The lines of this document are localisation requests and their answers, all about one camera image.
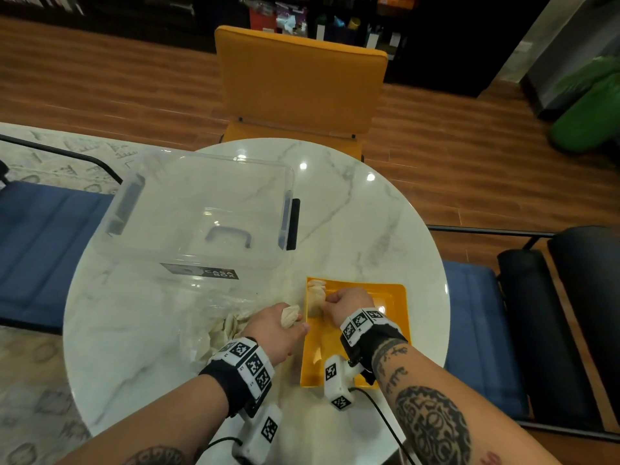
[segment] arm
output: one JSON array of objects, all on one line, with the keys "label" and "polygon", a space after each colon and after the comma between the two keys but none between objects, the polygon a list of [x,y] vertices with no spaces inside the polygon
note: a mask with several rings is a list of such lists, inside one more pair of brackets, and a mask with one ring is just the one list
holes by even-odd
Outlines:
[{"label": "arm", "polygon": [[[242,333],[256,339],[273,366],[284,361],[309,330],[306,323],[281,327],[287,306],[280,303],[258,312]],[[229,413],[220,384],[209,375],[199,375],[114,424],[57,465],[193,464]]]},{"label": "arm", "polygon": [[[353,288],[331,294],[322,308],[340,326],[358,308],[372,306],[365,290]],[[385,339],[372,367],[424,465],[558,465],[504,413],[405,341]]]}]

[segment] yellow tray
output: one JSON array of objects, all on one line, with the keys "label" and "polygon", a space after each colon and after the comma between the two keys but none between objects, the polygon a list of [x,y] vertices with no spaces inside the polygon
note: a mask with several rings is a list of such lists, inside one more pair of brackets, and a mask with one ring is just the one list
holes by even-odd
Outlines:
[{"label": "yellow tray", "polygon": [[[409,333],[409,315],[407,311],[407,292],[400,284],[365,284],[359,282],[330,281],[319,277],[308,277],[306,280],[306,318],[307,318],[307,282],[312,279],[323,280],[326,283],[326,295],[336,292],[345,287],[363,287],[368,291],[375,302],[375,307],[385,313],[396,323],[403,335],[411,342]],[[310,323],[310,333],[304,341],[304,354],[301,363],[302,387],[320,387],[324,381],[323,362],[334,354],[340,354],[348,359],[342,344],[340,343],[340,328],[334,326],[331,320],[324,317],[307,318]],[[375,384],[370,386],[364,377],[355,377],[355,386],[360,388],[378,388]]]}]

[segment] clear plastic box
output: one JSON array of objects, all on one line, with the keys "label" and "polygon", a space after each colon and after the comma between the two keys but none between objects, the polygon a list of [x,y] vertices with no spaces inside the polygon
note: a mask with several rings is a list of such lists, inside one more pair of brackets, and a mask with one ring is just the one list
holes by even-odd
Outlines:
[{"label": "clear plastic box", "polygon": [[293,181],[292,168],[277,162],[147,154],[112,200],[94,248],[193,286],[253,290],[282,262]]}]

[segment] chair seat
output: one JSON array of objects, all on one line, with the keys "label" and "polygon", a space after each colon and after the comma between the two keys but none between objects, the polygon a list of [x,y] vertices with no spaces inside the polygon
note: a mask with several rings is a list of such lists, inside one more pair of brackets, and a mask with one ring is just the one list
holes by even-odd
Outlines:
[{"label": "chair seat", "polygon": [[77,263],[113,196],[12,182],[0,190],[0,322],[60,333]]},{"label": "chair seat", "polygon": [[313,142],[333,148],[357,160],[361,160],[361,142],[357,139],[345,139],[329,135],[278,129],[275,127],[259,126],[238,121],[232,121],[228,124],[222,141],[231,142],[232,140],[257,138],[305,140],[306,142]]},{"label": "chair seat", "polygon": [[508,320],[490,268],[444,261],[450,293],[445,368],[514,419],[529,415]]}]

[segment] green leaf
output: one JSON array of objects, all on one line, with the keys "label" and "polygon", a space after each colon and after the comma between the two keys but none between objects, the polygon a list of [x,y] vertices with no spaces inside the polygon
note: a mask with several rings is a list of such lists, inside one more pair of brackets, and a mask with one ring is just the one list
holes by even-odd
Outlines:
[{"label": "green leaf", "polygon": [[620,57],[596,57],[576,72],[562,78],[555,89],[563,93],[589,90],[593,84],[616,72],[620,72]]}]

